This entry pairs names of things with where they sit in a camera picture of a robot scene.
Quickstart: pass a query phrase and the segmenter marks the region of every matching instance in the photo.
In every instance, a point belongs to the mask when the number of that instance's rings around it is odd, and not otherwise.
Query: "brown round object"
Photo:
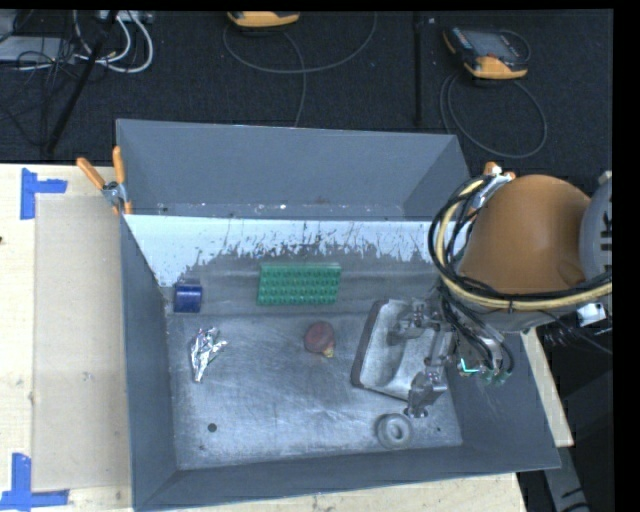
[[[311,324],[304,335],[304,348],[314,354],[332,357],[335,344],[333,326],[329,322],[320,321]]]

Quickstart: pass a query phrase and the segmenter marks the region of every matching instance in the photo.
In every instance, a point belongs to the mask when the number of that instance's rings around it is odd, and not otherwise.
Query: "orange object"
[[[497,163],[495,163],[494,161],[487,162],[486,164],[484,164],[484,169],[482,171],[482,174],[484,174],[485,176],[493,174],[493,168],[494,167],[500,167],[500,166]],[[507,171],[507,172],[502,171],[502,174],[504,176],[511,177],[512,180],[516,179],[516,173],[513,172],[513,171]]]
[[[244,29],[269,29],[295,23],[299,11],[227,11],[227,17]]]
[[[124,183],[124,161],[122,160],[122,152],[120,146],[114,146],[113,153],[113,168],[116,170],[116,183]]]
[[[109,183],[107,185],[106,181],[98,170],[91,165],[91,162],[84,157],[79,157],[76,159],[76,165],[85,173],[87,178],[95,185],[95,187],[100,191],[110,191],[114,194],[117,193],[117,196],[111,196],[110,199],[114,202],[113,205],[113,213],[116,215],[120,212],[120,208],[124,210],[124,213],[133,213],[133,206],[131,201],[127,198],[126,190],[124,189],[124,181],[126,179],[126,173],[124,168],[124,161],[122,159],[122,152],[120,150],[120,146],[115,146],[112,152],[113,158],[113,168],[116,173],[116,181]],[[115,204],[117,202],[117,198],[119,198],[122,202],[122,205],[119,206]]]
[[[102,190],[104,188],[106,183],[104,181],[104,178],[100,176],[96,168],[93,165],[91,165],[89,160],[87,160],[84,157],[80,157],[76,160],[76,165],[80,167],[82,172],[85,173],[87,178],[89,178],[91,183],[93,183],[98,190]]]
[[[475,62],[476,65],[474,65],[474,67],[471,67],[465,62],[464,67],[469,73],[477,78],[509,80],[512,78],[521,78],[527,74],[526,69],[512,71],[511,68],[509,68],[509,66],[500,59],[489,55],[476,57]]]
[[[584,281],[580,225],[590,199],[543,175],[500,187],[478,212],[459,273],[508,294],[566,290]]]

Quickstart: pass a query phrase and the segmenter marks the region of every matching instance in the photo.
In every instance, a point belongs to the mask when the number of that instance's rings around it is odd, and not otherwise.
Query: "crumpled foil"
[[[211,361],[213,361],[222,349],[229,343],[219,340],[220,330],[217,327],[205,331],[199,329],[191,342],[191,366],[193,368],[193,379],[196,382],[202,380],[202,375]]]

